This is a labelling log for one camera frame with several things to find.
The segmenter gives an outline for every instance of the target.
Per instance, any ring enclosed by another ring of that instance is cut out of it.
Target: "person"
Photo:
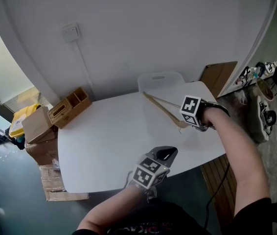
[[[237,181],[230,234],[272,234],[272,223],[268,218],[271,205],[269,185],[254,142],[218,108],[207,108],[202,122],[214,125]],[[144,196],[144,189],[129,184],[94,207],[73,235],[210,234],[173,203],[156,201],[135,209]]]

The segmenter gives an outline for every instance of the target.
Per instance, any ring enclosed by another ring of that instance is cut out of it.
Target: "wall switch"
[[[69,24],[62,28],[62,35],[66,43],[78,40],[81,37],[77,23]]]

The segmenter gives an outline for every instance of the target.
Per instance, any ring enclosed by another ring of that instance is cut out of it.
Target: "black shirt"
[[[269,218],[271,200],[264,198],[243,208],[230,226],[230,234],[272,234]],[[133,212],[124,220],[111,227],[107,234],[194,234],[209,235],[181,207],[161,202]],[[90,230],[78,230],[72,235],[97,235]]]

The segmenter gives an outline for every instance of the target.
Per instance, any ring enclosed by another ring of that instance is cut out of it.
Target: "wooden stick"
[[[187,128],[189,124],[187,124],[184,121],[180,121],[176,118],[171,112],[169,112],[165,107],[163,107],[161,104],[159,104],[151,95],[148,95],[147,93],[143,92],[143,95],[147,97],[153,104],[155,104],[158,108],[160,108],[166,115],[168,115],[171,120],[180,128]]]
[[[166,100],[163,100],[163,99],[161,99],[161,98],[159,98],[159,97],[155,97],[155,96],[153,96],[153,95],[151,95],[151,94],[147,94],[147,93],[145,93],[146,95],[148,95],[148,96],[151,96],[152,98],[154,98],[154,99],[157,99],[158,101],[161,101],[161,102],[164,102],[164,103],[166,103],[166,104],[170,104],[170,105],[172,105],[172,106],[174,106],[174,107],[177,107],[177,108],[181,108],[179,105],[177,105],[177,104],[173,104],[173,103],[170,103],[170,102],[168,102],[168,101],[166,101]]]

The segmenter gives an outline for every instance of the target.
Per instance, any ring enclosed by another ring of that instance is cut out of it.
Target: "wooden box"
[[[48,117],[52,124],[62,129],[91,104],[87,93],[82,88],[78,88],[50,109]]]

